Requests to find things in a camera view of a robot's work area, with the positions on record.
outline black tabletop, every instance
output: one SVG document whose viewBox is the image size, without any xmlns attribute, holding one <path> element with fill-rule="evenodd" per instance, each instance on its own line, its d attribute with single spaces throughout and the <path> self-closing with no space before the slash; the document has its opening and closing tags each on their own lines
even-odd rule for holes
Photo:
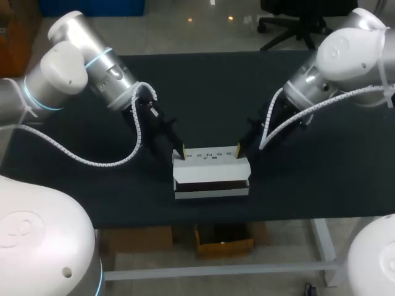
<svg viewBox="0 0 395 296">
<path fill-rule="evenodd" d="M 247 117 L 308 58 L 308 52 L 123 57 L 157 91 L 187 147 L 236 145 Z M 135 137 L 121 114 L 89 90 L 39 127 L 79 156 L 109 162 L 128 155 Z M 340 102 L 316 113 L 252 167 L 248 197 L 178 202 L 172 171 L 144 147 L 130 163 L 91 168 L 40 138 L 16 131 L 0 173 L 69 194 L 96 228 L 375 216 L 395 212 L 395 111 Z"/>
</svg>

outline tiled floor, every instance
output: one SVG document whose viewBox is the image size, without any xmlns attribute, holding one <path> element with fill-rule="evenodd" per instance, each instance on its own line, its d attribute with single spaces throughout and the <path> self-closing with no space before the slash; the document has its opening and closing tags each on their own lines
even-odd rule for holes
<svg viewBox="0 0 395 296">
<path fill-rule="evenodd" d="M 329 219 L 328 227 L 339 250 L 357 219 Z M 271 221 L 267 223 L 270 246 L 259 247 L 251 255 L 227 260 L 197 260 L 192 245 L 176 245 L 171 251 L 118 254 L 116 270 L 171 268 L 249 263 L 292 263 L 319 260 L 309 221 Z M 110 296 L 126 295 L 270 295 L 302 296 L 304 284 L 319 288 L 322 296 L 352 296 L 347 283 L 326 288 L 319 272 L 244 274 L 234 276 L 181 277 L 111 282 Z"/>
<path fill-rule="evenodd" d="M 375 0 L 360 1 L 360 6 L 372 10 Z M 383 13 L 383 20 L 389 26 L 394 25 L 394 13 L 395 4 L 389 3 Z M 268 14 L 261 11 L 259 0 L 147 0 L 143 17 L 99 17 L 91 18 L 91 23 L 120 55 L 257 51 L 282 31 L 276 26 L 269 26 L 266 34 L 258 34 L 257 19 L 265 15 Z M 327 22 L 330 27 L 335 27 L 341 19 L 329 18 Z M 54 21 L 53 18 L 44 19 L 33 46 L 29 68 L 49 49 L 46 33 Z M 318 43 L 322 40 L 319 36 L 314 38 Z M 305 46 L 301 41 L 290 39 L 276 49 L 305 49 Z M 0 133 L 0 163 L 8 137 L 8 134 Z M 341 247 L 355 222 L 355 219 L 328 221 L 336 249 Z M 181 246 L 169 252 L 119 254 L 116 269 L 298 262 L 317 259 L 317 251 L 306 221 L 269 222 L 268 230 L 272 245 L 261 247 L 248 257 L 201 262 L 196 261 L 192 248 Z M 108 285 L 107 290 L 111 296 L 301 296 L 306 281 L 318 285 L 321 296 L 351 296 L 347 284 L 338 288 L 326 288 L 321 274 L 315 272 L 122 281 Z"/>
</svg>

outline table frame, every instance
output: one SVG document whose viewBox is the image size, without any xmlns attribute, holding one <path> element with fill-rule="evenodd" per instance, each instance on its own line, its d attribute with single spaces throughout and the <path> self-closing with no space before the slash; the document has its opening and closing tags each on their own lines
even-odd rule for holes
<svg viewBox="0 0 395 296">
<path fill-rule="evenodd" d="M 225 266 L 197 266 L 184 268 L 141 269 L 108 271 L 104 273 L 106 281 L 126 281 L 135 279 L 178 278 L 185 276 L 215 276 L 224 274 L 285 273 L 303 271 L 325 271 L 327 287 L 337 287 L 346 280 L 347 255 L 356 235 L 374 220 L 374 217 L 360 218 L 339 254 L 336 254 L 325 219 L 312 219 L 315 241 L 321 261 L 307 263 L 274 263 Z"/>
</svg>

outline white cardboard box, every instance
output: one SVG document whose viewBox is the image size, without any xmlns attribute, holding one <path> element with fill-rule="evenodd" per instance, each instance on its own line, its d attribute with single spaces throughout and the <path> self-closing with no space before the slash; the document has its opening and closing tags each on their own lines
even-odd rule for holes
<svg viewBox="0 0 395 296">
<path fill-rule="evenodd" d="M 236 146 L 185 149 L 185 160 L 173 151 L 176 199 L 248 195 L 251 167 L 236 158 Z"/>
</svg>

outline chair wheel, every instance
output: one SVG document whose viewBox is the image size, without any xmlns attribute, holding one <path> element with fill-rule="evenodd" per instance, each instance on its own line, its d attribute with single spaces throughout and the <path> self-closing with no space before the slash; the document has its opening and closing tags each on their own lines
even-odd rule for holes
<svg viewBox="0 0 395 296">
<path fill-rule="evenodd" d="M 258 27 L 257 27 L 257 31 L 258 33 L 266 33 L 267 31 L 267 27 L 264 23 L 259 23 Z"/>
<path fill-rule="evenodd" d="M 304 287 L 304 296 L 318 296 L 317 288 L 306 283 L 306 286 Z"/>
</svg>

